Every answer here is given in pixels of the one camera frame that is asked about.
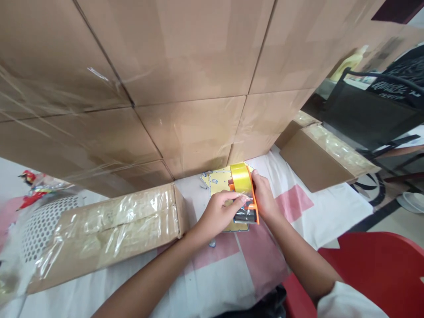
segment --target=box flap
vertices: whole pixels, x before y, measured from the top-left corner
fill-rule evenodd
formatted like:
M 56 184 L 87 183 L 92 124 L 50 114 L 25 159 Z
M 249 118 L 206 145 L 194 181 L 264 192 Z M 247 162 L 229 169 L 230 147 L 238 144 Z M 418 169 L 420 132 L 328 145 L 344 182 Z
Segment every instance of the box flap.
M 293 136 L 280 154 L 311 192 L 355 178 L 303 130 Z

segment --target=red plastic chair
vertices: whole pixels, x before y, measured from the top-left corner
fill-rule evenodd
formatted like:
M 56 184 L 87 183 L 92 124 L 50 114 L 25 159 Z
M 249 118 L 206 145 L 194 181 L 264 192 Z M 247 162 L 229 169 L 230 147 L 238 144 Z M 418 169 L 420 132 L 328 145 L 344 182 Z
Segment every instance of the red plastic chair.
M 424 317 L 424 250 L 411 240 L 387 232 L 347 233 L 340 249 L 319 253 L 349 284 L 390 318 Z M 292 274 L 283 283 L 291 318 L 316 317 L 305 290 Z

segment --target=person's right hand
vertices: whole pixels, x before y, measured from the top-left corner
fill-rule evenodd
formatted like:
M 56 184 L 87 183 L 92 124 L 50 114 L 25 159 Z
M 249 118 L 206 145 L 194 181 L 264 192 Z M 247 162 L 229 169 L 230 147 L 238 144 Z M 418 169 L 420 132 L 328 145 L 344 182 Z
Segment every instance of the person's right hand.
M 277 203 L 267 178 L 262 177 L 255 169 L 252 172 L 255 189 L 256 204 L 263 219 L 279 214 Z

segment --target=cardboard box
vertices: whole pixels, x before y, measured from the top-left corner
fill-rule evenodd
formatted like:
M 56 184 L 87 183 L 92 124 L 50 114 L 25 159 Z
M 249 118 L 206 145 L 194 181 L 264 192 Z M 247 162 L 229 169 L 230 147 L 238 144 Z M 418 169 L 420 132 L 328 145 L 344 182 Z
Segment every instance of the cardboard box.
M 235 164 L 265 155 L 271 149 L 278 136 L 279 134 L 255 136 L 253 133 L 246 140 L 234 142 L 231 145 L 228 164 Z
M 132 108 L 0 123 L 0 156 L 109 197 L 123 189 L 113 194 L 99 178 L 83 180 L 161 159 Z M 130 192 L 146 189 L 132 185 Z
M 135 105 L 144 106 L 246 95 L 274 0 L 78 3 Z
M 277 138 L 275 145 L 282 149 L 299 130 L 311 125 L 318 125 L 320 123 L 321 122 L 318 119 L 313 118 L 307 113 L 299 110 L 295 118 L 290 122 L 290 124 L 288 124 L 287 128 Z
M 228 164 L 266 154 L 314 89 L 248 95 Z
M 380 170 L 320 125 L 299 130 L 280 154 L 311 192 Z
M 136 107 L 175 179 L 224 168 L 245 96 Z
M 0 122 L 130 106 L 73 1 L 0 7 Z
M 75 175 L 70 179 L 74 184 L 109 198 L 153 188 L 173 180 L 163 160 L 130 166 L 115 164 L 108 167 L 107 171 L 92 173 L 87 177 L 84 174 Z
M 39 258 L 33 294 L 142 254 L 189 229 L 174 183 L 64 212 Z
M 249 94 L 318 87 L 384 0 L 279 0 Z

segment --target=white wall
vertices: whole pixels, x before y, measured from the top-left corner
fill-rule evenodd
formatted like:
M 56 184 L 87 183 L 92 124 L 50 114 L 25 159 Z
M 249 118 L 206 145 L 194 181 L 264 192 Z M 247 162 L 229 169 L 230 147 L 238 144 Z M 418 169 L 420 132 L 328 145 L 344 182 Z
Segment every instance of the white wall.
M 0 158 L 0 208 L 7 200 L 28 193 L 30 187 L 18 178 L 26 169 L 17 163 Z

